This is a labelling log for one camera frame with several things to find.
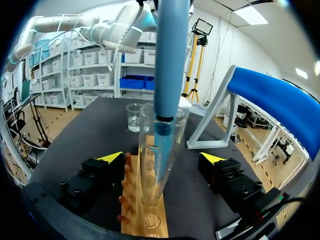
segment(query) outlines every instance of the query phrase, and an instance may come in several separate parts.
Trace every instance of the blue padded cover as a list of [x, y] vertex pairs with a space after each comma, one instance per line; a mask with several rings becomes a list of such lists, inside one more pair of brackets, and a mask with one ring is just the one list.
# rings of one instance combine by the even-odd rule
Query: blue padded cover
[[320, 105], [312, 97], [284, 81], [240, 67], [227, 89], [277, 119], [315, 159], [320, 148]]

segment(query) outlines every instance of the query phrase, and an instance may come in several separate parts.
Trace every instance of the yellow triangle label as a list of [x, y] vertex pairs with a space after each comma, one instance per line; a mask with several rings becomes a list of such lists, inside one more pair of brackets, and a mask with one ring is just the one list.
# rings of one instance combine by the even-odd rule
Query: yellow triangle label
[[103, 160], [103, 161], [106, 161], [108, 163], [111, 163], [113, 160], [115, 160], [120, 154], [123, 154], [122, 151], [120, 152], [117, 152], [117, 153], [114, 153], [114, 154], [111, 154], [111, 155], [108, 155], [108, 156], [103, 156], [103, 157], [100, 157], [100, 158], [97, 158], [97, 160]]
[[212, 164], [219, 162], [220, 160], [226, 160], [224, 158], [218, 157], [218, 156], [213, 156], [204, 152], [200, 152], [200, 154], [202, 154], [206, 159], [208, 159], [208, 161]]

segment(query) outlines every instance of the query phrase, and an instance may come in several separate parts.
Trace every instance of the blue storage bin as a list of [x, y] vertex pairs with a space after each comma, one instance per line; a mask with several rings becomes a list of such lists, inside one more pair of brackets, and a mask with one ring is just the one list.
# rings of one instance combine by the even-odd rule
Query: blue storage bin
[[42, 50], [42, 60], [50, 56], [50, 50]]
[[49, 50], [49, 42], [50, 42], [50, 39], [43, 39], [43, 40], [37, 41], [35, 43], [35, 48], [39, 48], [44, 44], [44, 46], [42, 46], [42, 49]]
[[30, 55], [29, 56], [29, 68], [33, 67], [33, 65], [35, 65], [34, 56]]
[[127, 75], [120, 78], [121, 89], [144, 89], [147, 76]]
[[144, 88], [146, 90], [155, 90], [155, 77], [154, 76], [148, 76], [145, 80], [145, 86]]
[[[41, 53], [40, 51], [37, 51], [37, 52], [34, 54], [34, 56], [33, 56], [33, 64], [34, 64], [34, 65], [37, 65], [37, 64], [40, 63], [40, 53]], [[44, 59], [48, 58], [49, 55], [50, 55], [50, 51], [49, 51], [49, 50], [43, 50], [43, 51], [42, 51], [42, 58], [41, 58], [41, 60], [44, 60]]]

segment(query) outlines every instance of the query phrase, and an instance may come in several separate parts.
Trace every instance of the yellow tripod stand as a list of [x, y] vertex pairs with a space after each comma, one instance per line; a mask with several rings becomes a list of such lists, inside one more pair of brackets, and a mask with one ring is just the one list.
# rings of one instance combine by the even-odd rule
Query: yellow tripod stand
[[[202, 67], [202, 63], [203, 63], [203, 59], [204, 59], [205, 46], [208, 44], [208, 39], [207, 39], [206, 35], [204, 35], [202, 38], [199, 38], [198, 36], [199, 36], [199, 34], [197, 32], [195, 32], [194, 42], [193, 42], [193, 47], [192, 47], [191, 62], [190, 62], [188, 73], [186, 75], [186, 83], [184, 86], [184, 91], [181, 94], [181, 96], [184, 98], [189, 98], [192, 95], [192, 97], [191, 97], [192, 101], [195, 99], [195, 96], [196, 96], [196, 101], [199, 103], [199, 95], [198, 95], [197, 87], [198, 87], [199, 77], [200, 77], [200, 73], [201, 73], [201, 67]], [[201, 45], [201, 53], [200, 53], [196, 78], [194, 79], [194, 81], [195, 81], [194, 88], [192, 88], [191, 91], [189, 92], [189, 94], [187, 94], [187, 91], [189, 88], [190, 76], [191, 76], [192, 69], [193, 69], [194, 62], [195, 62], [196, 49], [197, 49], [198, 45]]]
[[191, 91], [188, 94], [188, 98], [191, 96], [192, 94], [192, 98], [191, 100], [193, 101], [195, 99], [196, 96], [196, 102], [199, 103], [199, 95], [198, 95], [198, 90], [197, 90], [197, 86], [198, 86], [198, 81], [199, 81], [199, 77], [200, 77], [200, 72], [201, 72], [201, 67], [202, 67], [202, 63], [203, 63], [203, 59], [204, 59], [204, 51], [205, 51], [205, 45], [201, 46], [201, 53], [200, 53], [200, 59], [199, 59], [199, 65], [198, 65], [198, 71], [196, 73], [196, 78], [194, 79], [194, 88], [191, 89]]
[[189, 70], [188, 70], [187, 75], [185, 77], [186, 82], [185, 82], [185, 86], [184, 86], [184, 91], [181, 94], [181, 96], [184, 97], [184, 98], [188, 97], [187, 91], [188, 91], [188, 88], [189, 88], [189, 82], [190, 82], [190, 76], [191, 76], [191, 73], [192, 73], [192, 68], [193, 68], [194, 62], [195, 62], [197, 41], [198, 41], [198, 35], [195, 34], [194, 35], [193, 46], [192, 46], [191, 62], [190, 62]]

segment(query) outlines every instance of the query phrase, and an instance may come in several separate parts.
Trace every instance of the light panel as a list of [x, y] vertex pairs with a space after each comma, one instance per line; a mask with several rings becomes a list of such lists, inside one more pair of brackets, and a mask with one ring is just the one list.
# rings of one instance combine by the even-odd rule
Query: light panel
[[248, 6], [234, 11], [250, 25], [268, 24], [268, 21], [253, 7]]
[[308, 74], [305, 71], [302, 71], [299, 68], [295, 68], [296, 74], [298, 74], [300, 77], [303, 77], [304, 79], [308, 79]]
[[314, 65], [314, 73], [318, 77], [320, 75], [320, 61], [317, 61]]

